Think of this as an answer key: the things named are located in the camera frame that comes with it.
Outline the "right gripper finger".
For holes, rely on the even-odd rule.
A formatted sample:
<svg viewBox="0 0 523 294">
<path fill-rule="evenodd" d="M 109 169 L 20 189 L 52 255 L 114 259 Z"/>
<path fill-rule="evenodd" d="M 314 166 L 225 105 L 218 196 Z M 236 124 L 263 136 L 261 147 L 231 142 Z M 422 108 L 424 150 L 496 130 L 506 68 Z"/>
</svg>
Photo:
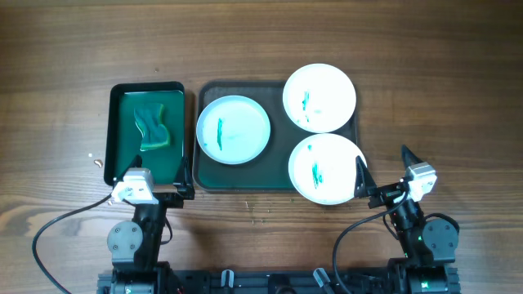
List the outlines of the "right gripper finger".
<svg viewBox="0 0 523 294">
<path fill-rule="evenodd" d="M 361 156 L 355 158 L 355 188 L 356 198 L 372 197 L 376 194 L 376 183 Z"/>
<path fill-rule="evenodd" d="M 405 168 L 422 163 L 422 159 L 416 156 L 406 145 L 402 145 L 400 151 Z"/>
</svg>

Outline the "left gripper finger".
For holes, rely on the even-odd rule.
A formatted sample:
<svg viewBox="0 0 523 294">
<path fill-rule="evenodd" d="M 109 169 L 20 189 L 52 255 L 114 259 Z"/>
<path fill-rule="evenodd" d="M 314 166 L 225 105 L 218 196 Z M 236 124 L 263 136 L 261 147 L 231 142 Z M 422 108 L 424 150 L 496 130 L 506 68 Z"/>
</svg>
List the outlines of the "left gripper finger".
<svg viewBox="0 0 523 294">
<path fill-rule="evenodd" d="M 141 167 L 142 167 L 142 157 L 140 155 L 136 155 L 132 159 L 132 161 L 129 163 L 129 165 L 120 174 L 120 177 L 123 178 L 125 176 L 125 174 L 132 168 L 141 168 Z"/>
<path fill-rule="evenodd" d="M 184 156 L 181 160 L 181 165 L 179 166 L 177 174 L 175 175 L 174 186 L 177 189 L 189 189 L 194 187 L 190 160 L 187 156 Z"/>
</svg>

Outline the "white plate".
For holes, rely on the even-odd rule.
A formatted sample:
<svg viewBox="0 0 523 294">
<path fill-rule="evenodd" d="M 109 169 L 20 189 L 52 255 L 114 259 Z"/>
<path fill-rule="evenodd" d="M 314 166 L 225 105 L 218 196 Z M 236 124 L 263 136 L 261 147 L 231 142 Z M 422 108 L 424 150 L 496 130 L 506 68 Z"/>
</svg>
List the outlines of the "white plate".
<svg viewBox="0 0 523 294">
<path fill-rule="evenodd" d="M 314 203 L 346 203 L 355 197 L 357 158 L 364 158 L 362 151 L 344 136 L 308 136 L 290 154 L 289 178 L 296 191 Z"/>
<path fill-rule="evenodd" d="M 305 65 L 286 81 L 282 102 L 289 119 L 301 129 L 332 132 L 343 127 L 355 113 L 355 86 L 332 65 Z"/>
<path fill-rule="evenodd" d="M 267 112 L 246 96 L 223 96 L 206 106 L 196 123 L 201 150 L 212 160 L 240 165 L 257 157 L 271 134 Z"/>
</svg>

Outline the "green yellow sponge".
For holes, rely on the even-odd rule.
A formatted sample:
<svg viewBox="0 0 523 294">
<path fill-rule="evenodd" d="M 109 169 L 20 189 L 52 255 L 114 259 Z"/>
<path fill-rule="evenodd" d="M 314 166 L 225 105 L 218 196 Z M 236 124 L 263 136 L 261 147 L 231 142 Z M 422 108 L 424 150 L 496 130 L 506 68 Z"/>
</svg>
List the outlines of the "green yellow sponge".
<svg viewBox="0 0 523 294">
<path fill-rule="evenodd" d="M 141 104 L 134 108 L 136 127 L 141 133 L 142 152 L 161 149 L 171 144 L 171 135 L 163 123 L 164 105 L 160 103 Z"/>
</svg>

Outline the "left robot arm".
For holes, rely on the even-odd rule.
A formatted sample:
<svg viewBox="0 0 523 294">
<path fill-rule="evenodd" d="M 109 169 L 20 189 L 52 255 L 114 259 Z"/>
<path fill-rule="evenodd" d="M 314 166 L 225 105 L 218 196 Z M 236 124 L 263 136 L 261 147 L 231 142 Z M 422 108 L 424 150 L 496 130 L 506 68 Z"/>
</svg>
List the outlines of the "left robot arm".
<svg viewBox="0 0 523 294">
<path fill-rule="evenodd" d="M 142 166 L 137 155 L 121 176 L 114 178 L 112 198 L 134 207 L 131 220 L 115 225 L 108 234 L 107 246 L 113 269 L 100 275 L 98 293 L 184 293 L 183 283 L 166 261 L 159 261 L 165 242 L 163 230 L 169 228 L 167 209 L 182 208 L 194 199 L 189 159 L 182 159 L 181 182 L 175 192 L 156 192 L 151 170 Z"/>
</svg>

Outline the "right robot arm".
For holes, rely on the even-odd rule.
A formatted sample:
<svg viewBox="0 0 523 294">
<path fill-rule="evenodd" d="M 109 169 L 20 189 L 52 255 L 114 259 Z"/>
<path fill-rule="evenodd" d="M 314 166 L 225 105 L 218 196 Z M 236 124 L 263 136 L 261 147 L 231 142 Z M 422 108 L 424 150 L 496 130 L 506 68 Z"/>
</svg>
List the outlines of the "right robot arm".
<svg viewBox="0 0 523 294">
<path fill-rule="evenodd" d="M 369 198 L 369 208 L 385 207 L 405 254 L 387 263 L 387 290 L 392 293 L 461 292 L 455 262 L 460 228 L 458 222 L 442 213 L 424 214 L 422 197 L 436 183 L 436 170 L 401 147 L 405 175 L 394 184 L 378 187 L 362 157 L 355 159 L 355 196 Z"/>
</svg>

